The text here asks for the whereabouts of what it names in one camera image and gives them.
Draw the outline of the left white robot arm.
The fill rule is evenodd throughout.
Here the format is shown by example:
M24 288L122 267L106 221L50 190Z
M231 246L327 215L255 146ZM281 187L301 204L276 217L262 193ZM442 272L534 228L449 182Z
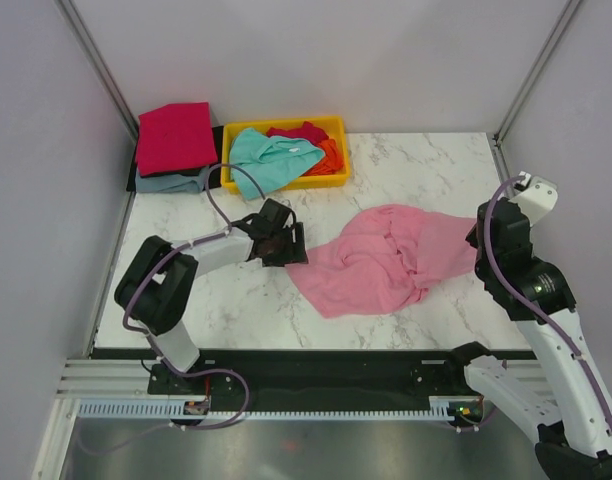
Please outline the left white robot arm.
M225 266L259 261L263 267L305 265L304 224L289 206L273 199L214 233L173 243L146 238L123 274L114 301L125 330L142 335L171 382L184 393L203 393L200 349L183 317L196 279Z

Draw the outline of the pink t shirt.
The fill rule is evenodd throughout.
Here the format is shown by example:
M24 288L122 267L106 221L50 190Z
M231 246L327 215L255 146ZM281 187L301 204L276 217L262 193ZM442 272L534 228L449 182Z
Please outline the pink t shirt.
M423 300L439 283L473 271L472 218L404 205L364 210L338 237L289 265L297 290L325 318L383 315Z

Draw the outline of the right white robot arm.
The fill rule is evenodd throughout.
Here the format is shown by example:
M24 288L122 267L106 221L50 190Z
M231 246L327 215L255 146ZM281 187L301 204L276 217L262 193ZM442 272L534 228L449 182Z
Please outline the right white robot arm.
M444 368L453 392L482 395L530 440L550 479L612 479L612 398L584 344L562 272L533 253L531 220L506 198L477 212L467 242L476 276L528 341L554 400L543 400L478 342L455 348Z

